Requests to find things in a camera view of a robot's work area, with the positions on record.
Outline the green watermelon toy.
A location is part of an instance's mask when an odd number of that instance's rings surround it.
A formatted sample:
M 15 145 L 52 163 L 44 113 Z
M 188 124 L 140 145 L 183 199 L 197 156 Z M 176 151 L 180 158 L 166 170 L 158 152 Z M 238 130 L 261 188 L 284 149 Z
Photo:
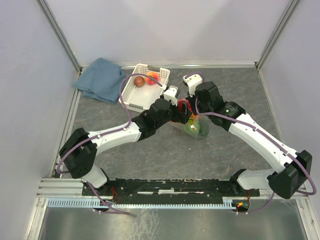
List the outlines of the green watermelon toy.
M 197 138 L 197 137 L 198 137 L 198 135 L 199 135 L 199 130 L 200 130 L 200 124 L 199 124 L 199 122 L 198 122 L 197 120 L 194 122 L 194 124 L 189 124 L 189 123 L 187 123 L 187 124 L 184 126 L 184 131 L 185 131 L 188 135 L 190 135 L 190 136 L 192 136 L 192 137 L 194 137 L 194 138 Z

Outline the clear zip top bag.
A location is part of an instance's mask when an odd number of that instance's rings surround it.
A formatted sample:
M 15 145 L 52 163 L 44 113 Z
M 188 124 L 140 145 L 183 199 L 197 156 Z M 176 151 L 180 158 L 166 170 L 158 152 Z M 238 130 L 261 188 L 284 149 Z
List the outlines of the clear zip top bag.
M 211 133 L 210 121 L 204 116 L 194 115 L 191 105 L 186 98 L 178 99 L 177 104 L 180 112 L 187 107 L 188 111 L 191 112 L 191 115 L 185 124 L 172 121 L 170 121 L 169 124 L 196 139 L 206 138 Z

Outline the dark green avocado toy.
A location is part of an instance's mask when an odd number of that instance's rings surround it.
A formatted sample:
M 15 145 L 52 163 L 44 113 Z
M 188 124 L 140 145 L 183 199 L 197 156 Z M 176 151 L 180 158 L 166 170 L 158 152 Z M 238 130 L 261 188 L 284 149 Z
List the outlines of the dark green avocado toy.
M 210 133 L 210 126 L 209 123 L 206 121 L 200 121 L 199 122 L 199 134 L 203 137 L 207 137 Z

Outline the white plastic basket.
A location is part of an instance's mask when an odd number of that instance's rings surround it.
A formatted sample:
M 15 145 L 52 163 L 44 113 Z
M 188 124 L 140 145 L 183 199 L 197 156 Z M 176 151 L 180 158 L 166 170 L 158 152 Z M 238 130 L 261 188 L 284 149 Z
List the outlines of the white plastic basket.
M 168 84 L 170 70 L 166 68 L 138 63 L 132 74 L 146 75 L 147 72 L 157 72 L 159 83 L 162 85 Z M 148 110 L 150 105 L 160 97 L 164 90 L 161 89 L 158 84 L 148 85 L 145 83 L 142 87 L 136 87 L 134 84 L 135 78 L 136 76 L 131 76 L 129 78 L 122 90 L 121 96 L 128 110 L 141 113 L 144 110 Z

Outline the red pomegranate toy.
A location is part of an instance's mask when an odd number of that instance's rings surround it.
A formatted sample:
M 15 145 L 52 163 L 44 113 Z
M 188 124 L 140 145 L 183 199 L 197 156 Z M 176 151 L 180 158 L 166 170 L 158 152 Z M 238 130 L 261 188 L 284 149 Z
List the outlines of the red pomegranate toy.
M 190 102 L 186 98 L 180 98 L 177 100 L 178 103 L 178 111 L 180 113 L 190 113 L 193 114 Z

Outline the yellow lemon toy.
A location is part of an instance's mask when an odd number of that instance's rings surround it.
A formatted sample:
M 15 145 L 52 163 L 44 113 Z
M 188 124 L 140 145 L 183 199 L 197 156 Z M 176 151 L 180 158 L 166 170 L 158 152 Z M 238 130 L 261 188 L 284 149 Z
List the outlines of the yellow lemon toy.
M 194 114 L 192 114 L 190 117 L 189 117 L 189 119 L 188 119 L 188 123 L 190 124 L 190 125 L 193 125 L 194 124 L 194 122 L 197 120 L 197 116 L 196 115 L 194 115 Z

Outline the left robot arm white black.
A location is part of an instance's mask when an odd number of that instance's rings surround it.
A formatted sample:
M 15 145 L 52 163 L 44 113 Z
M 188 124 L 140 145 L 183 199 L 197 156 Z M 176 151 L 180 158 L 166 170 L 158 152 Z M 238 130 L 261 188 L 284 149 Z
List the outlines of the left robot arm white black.
M 147 139 L 168 122 L 186 124 L 191 115 L 187 103 L 179 107 L 159 98 L 148 110 L 125 124 L 92 132 L 82 127 L 76 129 L 59 151 L 60 162 L 73 179 L 83 179 L 99 195 L 106 195 L 111 183 L 105 172 L 94 164 L 97 155 L 126 143 Z

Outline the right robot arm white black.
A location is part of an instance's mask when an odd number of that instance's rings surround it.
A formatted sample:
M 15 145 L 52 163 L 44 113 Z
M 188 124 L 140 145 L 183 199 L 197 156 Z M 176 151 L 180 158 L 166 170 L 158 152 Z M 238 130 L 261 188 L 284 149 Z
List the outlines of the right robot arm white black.
M 198 74 L 186 77 L 187 97 L 194 114 L 207 116 L 211 122 L 237 136 L 270 165 L 269 169 L 241 169 L 229 183 L 231 193 L 242 195 L 247 190 L 272 190 L 283 199 L 295 193 L 303 194 L 300 187 L 310 180 L 312 155 L 280 142 L 263 129 L 246 111 L 233 101 L 224 101 L 218 87 L 211 81 L 203 81 Z

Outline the peach fruit toy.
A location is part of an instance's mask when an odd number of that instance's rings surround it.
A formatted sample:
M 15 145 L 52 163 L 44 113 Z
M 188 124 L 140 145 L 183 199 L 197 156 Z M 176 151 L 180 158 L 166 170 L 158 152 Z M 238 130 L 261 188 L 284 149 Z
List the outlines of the peach fruit toy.
M 159 74 L 155 71 L 149 71 L 146 73 L 146 76 L 144 77 L 144 79 L 149 86 L 152 86 L 159 81 Z

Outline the brown kiwi toy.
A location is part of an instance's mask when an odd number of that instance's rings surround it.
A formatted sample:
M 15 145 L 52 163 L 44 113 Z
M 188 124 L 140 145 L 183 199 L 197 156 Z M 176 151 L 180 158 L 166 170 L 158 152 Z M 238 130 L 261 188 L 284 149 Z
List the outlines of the brown kiwi toy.
M 134 81 L 133 81 L 134 85 L 137 87 L 137 88 L 141 88 L 144 86 L 145 84 L 145 78 L 143 76 L 137 76 Z

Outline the blue folded cloth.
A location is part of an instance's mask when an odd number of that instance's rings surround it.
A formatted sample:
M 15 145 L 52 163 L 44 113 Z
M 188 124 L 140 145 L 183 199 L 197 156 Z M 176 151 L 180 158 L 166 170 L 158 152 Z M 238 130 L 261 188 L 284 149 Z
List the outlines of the blue folded cloth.
M 84 70 L 73 86 L 82 91 L 84 97 L 114 104 L 125 77 L 121 66 L 98 58 Z

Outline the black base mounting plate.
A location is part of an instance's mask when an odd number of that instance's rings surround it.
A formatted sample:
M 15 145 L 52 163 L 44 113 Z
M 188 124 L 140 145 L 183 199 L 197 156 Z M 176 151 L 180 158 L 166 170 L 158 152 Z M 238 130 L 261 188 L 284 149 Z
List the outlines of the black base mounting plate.
M 245 190 L 234 180 L 211 179 L 123 179 L 110 180 L 98 188 L 99 196 L 115 198 L 119 204 L 221 204 L 224 197 L 259 197 L 258 189 Z

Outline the aluminium frame rail front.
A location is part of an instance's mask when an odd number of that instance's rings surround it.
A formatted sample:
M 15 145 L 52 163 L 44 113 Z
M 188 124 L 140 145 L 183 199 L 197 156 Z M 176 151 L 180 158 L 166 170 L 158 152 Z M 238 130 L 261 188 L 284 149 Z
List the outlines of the aluminium frame rail front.
M 229 179 L 239 184 L 235 178 Z M 302 185 L 299 185 L 298 181 L 295 180 L 293 183 L 289 183 L 288 180 L 276 184 L 277 181 L 271 179 L 266 181 L 266 185 L 258 185 L 257 182 L 251 184 L 251 189 L 243 188 L 244 190 L 259 190 L 260 196 L 263 191 L 274 191 L 276 195 L 283 199 L 289 199 L 295 194 L 304 194 L 305 189 Z M 43 178 L 40 182 L 37 196 L 39 198 L 44 197 L 80 197 L 80 196 L 94 196 L 93 190 L 89 187 L 88 183 L 79 178 Z

